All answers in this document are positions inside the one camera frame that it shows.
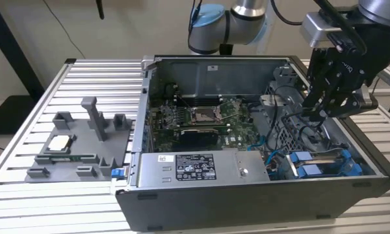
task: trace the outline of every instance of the blue cable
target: blue cable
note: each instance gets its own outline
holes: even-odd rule
[[[269,165],[269,163],[270,163],[270,160],[271,160],[273,156],[276,154],[276,152],[278,152],[278,150],[274,150],[274,151],[270,153],[270,155],[269,155],[269,158],[267,158],[267,161],[266,161],[265,165]]]
[[[253,147],[258,147],[262,146],[262,144],[265,143],[265,136],[259,136],[259,143],[258,144],[253,144],[247,147],[247,151],[251,150]]]

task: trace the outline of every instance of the metal case panel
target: metal case panel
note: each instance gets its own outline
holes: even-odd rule
[[[338,217],[387,178],[117,191],[133,231],[161,231]]]
[[[186,178],[178,180],[182,174],[177,173],[179,172],[177,167],[183,166],[177,166],[177,158],[190,155],[211,155],[213,161],[205,161],[205,169],[202,168],[203,163],[189,162],[186,165],[190,165],[193,168],[190,171],[194,175],[197,175],[197,170],[199,170],[199,173],[214,173],[215,179],[203,179],[205,176],[201,175],[199,177],[187,178],[189,173],[186,173],[183,174]],[[223,151],[150,153],[142,154],[139,159],[138,188],[205,187],[270,181],[258,151],[237,151],[234,149]]]

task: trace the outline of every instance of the white label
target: white label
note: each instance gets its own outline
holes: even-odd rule
[[[173,162],[174,155],[158,155],[157,161],[158,162]]]
[[[217,65],[207,66],[207,71],[217,71],[217,70],[218,70]]]
[[[67,141],[69,141],[67,135],[58,135],[53,137],[47,146],[49,150],[61,151],[66,147]]]

